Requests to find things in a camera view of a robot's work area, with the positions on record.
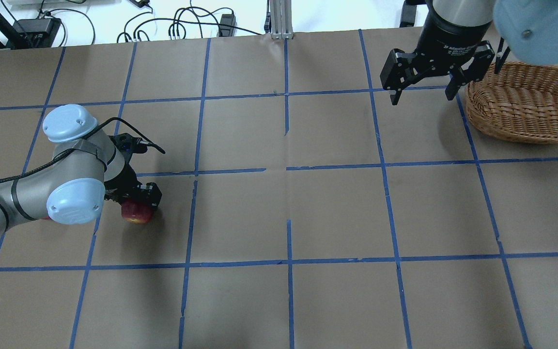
light blue joint cap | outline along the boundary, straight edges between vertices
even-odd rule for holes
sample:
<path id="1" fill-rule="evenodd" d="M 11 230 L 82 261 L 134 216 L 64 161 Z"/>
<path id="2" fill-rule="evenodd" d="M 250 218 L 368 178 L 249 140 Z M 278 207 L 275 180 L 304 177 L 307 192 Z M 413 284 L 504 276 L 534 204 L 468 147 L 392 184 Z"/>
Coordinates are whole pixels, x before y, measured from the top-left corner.
<path id="1" fill-rule="evenodd" d="M 78 104 L 60 106 L 45 117 L 42 131 L 53 143 L 73 141 L 83 137 L 98 125 L 98 120 Z"/>
<path id="2" fill-rule="evenodd" d="M 46 200 L 49 217 L 62 224 L 84 224 L 97 219 L 105 200 L 105 185 L 94 178 L 78 178 L 58 186 Z"/>
<path id="3" fill-rule="evenodd" d="M 521 61 L 558 63 L 558 0 L 497 0 L 494 25 Z"/>

electrical cable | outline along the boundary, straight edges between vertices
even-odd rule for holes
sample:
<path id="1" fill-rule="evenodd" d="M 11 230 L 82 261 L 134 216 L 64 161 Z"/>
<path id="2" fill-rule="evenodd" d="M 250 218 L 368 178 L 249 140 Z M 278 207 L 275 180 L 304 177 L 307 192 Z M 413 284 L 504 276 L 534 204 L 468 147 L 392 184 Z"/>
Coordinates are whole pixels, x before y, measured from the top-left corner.
<path id="1" fill-rule="evenodd" d="M 12 19 L 14 20 L 14 22 L 16 22 L 16 24 L 18 24 L 18 27 L 23 31 L 23 33 L 25 34 L 25 41 L 29 44 L 29 46 L 31 46 L 31 48 L 35 48 L 35 46 L 33 46 L 33 44 L 31 43 L 31 41 L 29 41 L 29 34 L 27 33 L 27 31 L 25 30 L 25 28 L 18 22 L 17 18 L 14 17 L 14 15 L 10 12 L 10 9 L 7 8 L 6 4 L 4 4 L 4 0 L 0 0 L 1 5 L 4 7 L 4 9 L 6 9 L 6 11 L 8 12 L 8 14 L 12 17 Z"/>
<path id="2" fill-rule="evenodd" d="M 184 26 L 184 24 L 178 22 L 176 25 L 177 25 L 177 26 L 182 26 L 182 31 L 183 31 L 182 38 L 186 38 L 186 27 Z M 173 39 L 176 39 L 176 38 L 177 38 L 177 37 L 175 36 L 175 31 L 173 31 L 173 24 L 171 24 L 171 26 L 169 26 L 169 28 L 167 29 L 167 32 L 168 32 L 168 34 L 169 34 L 169 38 L 170 38 L 170 39 L 173 40 Z"/>
<path id="3" fill-rule="evenodd" d="M 153 22 L 153 21 L 155 21 L 155 20 L 173 20 L 173 18 L 164 18 L 164 17 L 161 17 L 161 18 L 152 18 L 152 19 L 148 19 L 148 20 L 142 22 L 141 24 L 139 24 L 139 26 L 137 26 L 137 28 L 135 28 L 135 30 L 133 31 L 133 36 L 135 36 L 134 34 L 139 30 L 139 28 L 140 28 L 141 26 L 143 26 L 144 24 L 147 24 L 147 23 L 149 23 L 149 22 Z M 178 22 L 187 23 L 187 24 L 197 24 L 197 22 L 189 22 L 188 20 L 179 20 Z M 216 23 L 205 23 L 205 22 L 202 22 L 202 23 L 200 23 L 200 24 L 203 24 L 203 25 L 206 25 L 206 26 L 216 26 L 216 25 L 217 25 Z M 237 27 L 237 26 L 230 26 L 229 24 L 221 24 L 221 26 L 222 26 L 222 27 L 228 27 L 228 28 L 239 29 L 240 31 L 245 31 L 245 32 L 247 32 L 247 33 L 251 33 L 251 34 L 255 34 L 255 35 L 262 35 L 262 34 L 260 34 L 260 33 L 254 32 L 254 31 L 250 31 L 249 29 L 244 29 L 244 28 Z"/>
<path id="4" fill-rule="evenodd" d="M 59 20 L 60 20 L 60 24 L 62 25 L 62 28 L 64 29 L 64 37 L 62 38 L 62 41 L 60 42 L 60 44 L 59 44 L 58 47 L 64 46 L 64 41 L 66 40 L 67 33 L 66 33 L 66 26 L 64 25 L 64 22 L 62 22 L 62 19 L 59 18 L 59 17 L 55 17 L 55 16 L 53 16 L 53 15 L 50 15 L 50 14 L 49 14 L 49 15 L 44 14 L 44 17 L 51 17 L 51 18 L 55 18 L 55 19 L 59 19 Z"/>
<path id="5" fill-rule="evenodd" d="M 150 41 L 150 37 L 148 36 L 148 33 L 146 33 L 145 31 L 137 31 L 137 40 L 141 41 L 141 35 L 140 35 L 141 33 L 146 35 L 146 40 Z"/>
<path id="6" fill-rule="evenodd" d="M 104 126 L 106 126 L 107 124 L 110 124 L 113 121 L 120 121 L 121 123 L 123 123 L 124 125 L 128 126 L 131 130 L 133 130 L 135 133 L 137 133 L 140 137 L 142 137 L 142 139 L 146 140 L 149 144 L 148 146 L 152 146 L 153 148 L 156 148 L 160 153 L 164 154 L 165 150 L 163 148 L 161 148 L 159 145 L 157 145 L 155 142 L 151 141 L 148 137 L 146 137 L 143 133 L 141 133 L 137 128 L 135 128 L 134 126 L 132 126 L 131 124 L 129 124 L 126 120 L 120 118 L 120 117 L 111 117 L 110 119 L 108 119 L 107 121 L 103 122 L 102 124 L 96 126 L 96 128 L 94 128 L 93 130 L 91 130 L 91 132 L 87 133 L 86 135 L 84 135 L 83 137 L 80 137 L 81 139 L 88 139 L 89 137 L 93 136 L 96 132 L 98 132 L 99 130 L 102 130 L 102 128 L 104 128 Z M 75 150 L 77 149 L 67 149 L 64 150 L 63 152 L 61 152 L 60 154 L 58 154 L 56 157 L 53 158 L 53 160 L 49 161 L 48 163 L 45 163 L 44 165 L 36 168 L 35 170 L 31 170 L 29 172 L 26 172 L 24 174 L 19 174 L 17 176 L 12 176 L 12 177 L 7 177 L 7 178 L 2 178 L 0 179 L 0 184 L 1 183 L 6 183 L 9 181 L 16 181 L 18 179 L 23 179 L 26 177 L 29 177 L 35 173 L 38 173 L 42 170 L 46 170 L 46 168 L 49 168 L 53 165 L 55 165 L 56 163 L 58 163 L 59 161 L 62 161 L 63 159 L 65 159 L 66 157 L 68 157 L 68 155 L 70 155 L 71 153 L 73 153 Z"/>
<path id="7" fill-rule="evenodd" d="M 202 25 L 200 24 L 201 20 L 199 18 L 199 16 L 197 16 L 197 14 L 195 13 L 195 11 L 193 11 L 192 9 L 190 9 L 189 7 L 180 7 L 179 9 L 177 9 L 175 11 L 175 13 L 173 14 L 173 23 L 172 26 L 175 24 L 176 22 L 176 16 L 178 17 L 177 20 L 180 20 L 180 18 L 182 17 L 182 14 L 184 13 L 184 11 L 189 11 L 190 13 L 193 14 L 193 16 L 195 16 L 195 19 L 197 20 L 197 24 L 200 28 L 200 37 L 203 38 L 203 31 L 202 31 Z M 175 33 L 173 34 L 173 36 L 179 37 L 180 36 L 180 27 L 172 27 L 173 29 L 175 29 Z"/>
<path id="8" fill-rule="evenodd" d="M 193 6 L 193 0 L 188 0 L 188 4 L 189 4 L 190 7 L 194 7 L 194 6 Z M 221 10 L 230 10 L 230 11 L 232 12 L 232 14 L 234 14 L 234 10 L 231 9 L 231 8 L 229 8 L 229 7 L 220 7 L 220 8 L 218 8 L 218 9 L 215 9 L 215 10 L 212 11 L 211 13 L 214 14 L 214 13 L 217 13 L 217 12 L 219 12 L 219 11 L 221 11 Z M 209 15 L 204 14 L 204 15 L 197 15 L 197 16 L 203 18 L 203 17 L 208 17 Z"/>
<path id="9" fill-rule="evenodd" d="M 126 24 L 124 24 L 124 31 L 123 31 L 122 33 L 119 33 L 119 34 L 118 34 L 118 37 L 117 37 L 117 39 L 115 40 L 115 42 L 119 43 L 119 42 L 120 42 L 120 37 L 121 37 L 122 35 L 124 35 L 124 41 L 125 41 L 125 42 L 128 42 L 129 40 L 130 40 L 130 41 L 133 41 L 133 38 L 130 36 L 130 34 L 128 34 L 128 33 L 126 32 L 126 27 L 128 27 L 128 25 L 130 24 L 130 22 L 131 22 L 133 19 L 135 19 L 135 18 L 137 18 L 137 17 L 139 17 L 139 16 L 141 16 L 141 15 L 144 15 L 144 14 L 154 14 L 154 13 L 155 13 L 155 9 L 152 8 L 152 6 L 149 6 L 149 5 L 146 5 L 146 6 L 149 7 L 151 11 L 150 11 L 150 12 L 146 11 L 146 12 L 144 12 L 144 13 L 137 14 L 137 15 L 135 15 L 133 18 L 129 19 L 129 20 L 126 22 Z"/>
<path id="10" fill-rule="evenodd" d="M 90 26 L 92 27 L 93 35 L 92 35 L 92 42 L 91 42 L 90 45 L 93 45 L 96 42 L 96 28 L 93 26 L 93 22 L 87 14 L 82 13 L 81 11 L 77 11 L 75 9 L 53 9 L 53 10 L 45 11 L 44 13 L 45 13 L 46 16 L 50 16 L 53 13 L 53 11 L 72 11 L 72 12 L 80 13 L 80 14 L 84 15 L 85 18 L 87 18 L 87 20 L 89 21 Z"/>

white floor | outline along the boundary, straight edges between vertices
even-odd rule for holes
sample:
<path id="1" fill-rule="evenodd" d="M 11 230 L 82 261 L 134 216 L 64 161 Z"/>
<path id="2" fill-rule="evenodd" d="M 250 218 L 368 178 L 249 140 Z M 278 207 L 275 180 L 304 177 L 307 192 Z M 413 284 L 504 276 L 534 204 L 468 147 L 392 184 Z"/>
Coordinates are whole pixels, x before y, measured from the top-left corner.
<path id="1" fill-rule="evenodd" d="M 14 16 L 20 18 L 36 18 L 40 0 L 12 0 L 18 2 L 34 2 L 34 4 L 6 5 Z M 128 26 L 128 32 L 141 24 L 144 20 L 155 17 L 173 17 L 173 13 L 180 7 L 188 7 L 188 0 L 151 0 L 155 9 L 154 15 L 146 14 L 136 18 Z M 352 29 L 392 28 L 399 26 L 403 0 L 293 0 L 293 29 L 295 32 L 325 32 L 347 31 Z M 251 31 L 263 33 L 266 14 L 265 0 L 193 0 L 193 6 L 203 7 L 210 11 L 219 7 L 228 6 L 234 9 L 237 25 Z M 147 7 L 139 9 L 128 0 L 87 0 L 84 4 L 73 4 L 63 0 L 46 0 L 45 10 L 56 8 L 76 9 L 86 13 L 96 28 L 96 44 L 114 43 L 117 35 L 124 29 L 124 24 L 136 14 L 147 11 Z M 0 3 L 0 12 L 9 22 L 13 23 L 11 16 Z M 92 29 L 87 19 L 69 11 L 54 13 L 64 22 L 68 31 L 65 46 L 78 46 L 90 44 Z M 417 11 L 417 26 L 422 26 L 427 15 L 427 7 L 419 6 Z M 195 21 L 191 13 L 182 16 L 182 20 Z M 152 41 L 169 40 L 167 28 L 171 24 L 168 20 L 155 21 L 145 24 L 142 28 Z M 187 37 L 200 37 L 199 27 L 187 24 Z M 54 46 L 62 41 L 63 31 L 58 33 Z M 204 26 L 204 37 L 216 36 L 216 26 Z M 251 35 L 244 31 L 237 31 L 236 35 Z M 0 33 L 0 40 L 6 38 Z"/>

wicker basket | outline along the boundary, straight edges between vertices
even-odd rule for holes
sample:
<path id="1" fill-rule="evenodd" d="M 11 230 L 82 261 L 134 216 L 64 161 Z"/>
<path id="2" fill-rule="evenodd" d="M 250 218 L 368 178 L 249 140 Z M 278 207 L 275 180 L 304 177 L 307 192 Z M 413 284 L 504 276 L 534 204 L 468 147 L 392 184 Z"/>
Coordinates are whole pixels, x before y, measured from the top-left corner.
<path id="1" fill-rule="evenodd" d="M 466 114 L 481 132 L 510 142 L 558 143 L 558 66 L 490 66 L 466 89 Z"/>

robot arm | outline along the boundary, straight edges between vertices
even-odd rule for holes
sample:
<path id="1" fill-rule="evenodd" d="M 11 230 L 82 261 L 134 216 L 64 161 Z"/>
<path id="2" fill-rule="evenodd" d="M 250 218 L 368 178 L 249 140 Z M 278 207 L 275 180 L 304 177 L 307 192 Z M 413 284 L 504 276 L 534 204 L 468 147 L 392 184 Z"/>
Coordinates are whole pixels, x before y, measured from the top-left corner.
<path id="1" fill-rule="evenodd" d="M 445 95 L 452 100 L 461 86 L 483 79 L 495 57 L 482 41 L 492 23 L 515 55 L 531 64 L 558 63 L 558 1 L 421 0 L 428 6 L 417 48 L 394 48 L 380 79 L 396 105 L 402 91 L 429 77 L 451 75 Z M 462 66 L 472 63 L 467 69 Z"/>
<path id="2" fill-rule="evenodd" d="M 151 212 L 157 209 L 160 190 L 154 183 L 142 185 L 128 165 L 133 153 L 155 145 L 127 133 L 109 137 L 102 126 L 74 104 L 47 115 L 42 129 L 56 144 L 53 161 L 26 175 L 0 180 L 0 236 L 18 224 L 47 216 L 64 224 L 93 221 L 106 199 L 142 203 Z"/>

